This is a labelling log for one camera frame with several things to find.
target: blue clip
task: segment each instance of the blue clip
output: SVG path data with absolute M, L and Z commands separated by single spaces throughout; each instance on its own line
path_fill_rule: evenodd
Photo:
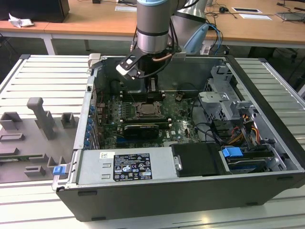
M 187 54 L 196 54 L 200 51 L 208 29 L 209 25 L 204 24 L 192 35 L 184 46 Z
M 66 166 L 55 166 L 53 169 L 53 175 L 65 175 L 66 174 Z
M 239 147 L 226 147 L 222 150 L 224 157 L 228 156 L 243 156 L 243 153 Z

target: blue latch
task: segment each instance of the blue latch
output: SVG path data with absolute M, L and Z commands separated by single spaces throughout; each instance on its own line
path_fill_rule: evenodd
M 243 156 L 243 153 L 239 147 L 226 147 L 222 150 L 224 157 L 227 156 Z
M 66 174 L 66 166 L 55 166 L 53 169 L 53 175 L 65 175 Z

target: power supply label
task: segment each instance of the power supply label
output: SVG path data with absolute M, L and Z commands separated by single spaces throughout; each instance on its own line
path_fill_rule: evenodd
M 114 155 L 114 181 L 148 180 L 153 178 L 149 154 Z

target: aluminum workbench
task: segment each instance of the aluminum workbench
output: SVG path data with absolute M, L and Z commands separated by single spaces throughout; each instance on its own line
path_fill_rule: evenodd
M 0 115 L 17 110 L 22 118 L 33 117 L 24 104 L 30 97 L 41 96 L 53 117 L 63 112 L 79 116 L 90 75 L 87 59 L 32 55 L 19 60 L 0 85 Z M 268 63 L 237 61 L 304 147 L 304 101 Z M 305 186 L 286 190 L 262 206 L 82 223 L 61 202 L 51 184 L 52 180 L 0 184 L 1 228 L 305 228 Z

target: black plastic cover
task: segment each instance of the black plastic cover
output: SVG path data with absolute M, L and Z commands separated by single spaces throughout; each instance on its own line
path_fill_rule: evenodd
M 182 170 L 178 177 L 225 175 L 216 143 L 187 143 L 172 145 L 173 156 L 180 157 Z

